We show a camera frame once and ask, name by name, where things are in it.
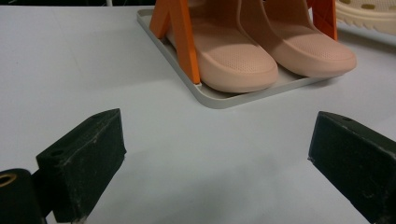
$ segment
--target white table surface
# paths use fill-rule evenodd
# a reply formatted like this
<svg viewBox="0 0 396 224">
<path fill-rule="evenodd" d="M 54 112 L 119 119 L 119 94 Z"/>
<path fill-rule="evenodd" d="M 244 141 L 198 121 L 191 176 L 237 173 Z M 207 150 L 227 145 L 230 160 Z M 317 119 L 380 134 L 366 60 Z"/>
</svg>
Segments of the white table surface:
<svg viewBox="0 0 396 224">
<path fill-rule="evenodd" d="M 87 223 L 368 223 L 307 154 L 320 110 L 396 140 L 396 36 L 340 26 L 355 70 L 215 110 L 156 49 L 139 8 L 0 7 L 0 170 L 33 173 L 39 152 L 120 108 L 126 159 Z"/>
</svg>

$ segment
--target pair of boots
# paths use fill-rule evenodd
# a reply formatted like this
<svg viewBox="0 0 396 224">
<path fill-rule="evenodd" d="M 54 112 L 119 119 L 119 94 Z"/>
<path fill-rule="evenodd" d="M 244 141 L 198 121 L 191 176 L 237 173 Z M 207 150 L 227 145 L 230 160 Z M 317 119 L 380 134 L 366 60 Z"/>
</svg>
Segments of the pair of boots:
<svg viewBox="0 0 396 224">
<path fill-rule="evenodd" d="M 190 0 L 189 7 L 200 77 L 215 90 L 266 89 L 277 80 L 276 62 L 305 77 L 356 66 L 353 52 L 315 28 L 305 0 Z M 167 37 L 175 46 L 172 29 Z"/>
</svg>

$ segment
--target orange stand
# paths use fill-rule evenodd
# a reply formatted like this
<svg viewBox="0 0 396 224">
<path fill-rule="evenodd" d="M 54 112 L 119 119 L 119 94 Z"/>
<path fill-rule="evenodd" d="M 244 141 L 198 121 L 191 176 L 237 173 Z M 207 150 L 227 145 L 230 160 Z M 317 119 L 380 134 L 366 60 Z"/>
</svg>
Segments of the orange stand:
<svg viewBox="0 0 396 224">
<path fill-rule="evenodd" d="M 323 34 L 337 40 L 335 1 L 306 0 L 306 2 L 309 7 L 312 7 L 315 26 Z M 188 0 L 157 0 L 149 29 L 161 39 L 165 37 L 170 25 L 175 33 L 178 63 L 191 82 L 199 84 L 201 79 L 192 36 Z"/>
<path fill-rule="evenodd" d="M 337 36 L 337 23 L 334 0 L 306 0 L 308 7 L 312 7 L 314 25 L 325 35 L 334 40 Z"/>
<path fill-rule="evenodd" d="M 201 80 L 187 0 L 157 0 L 149 25 L 151 32 L 157 38 L 164 38 L 171 24 L 175 32 L 178 63 L 192 83 L 199 84 Z"/>
</svg>

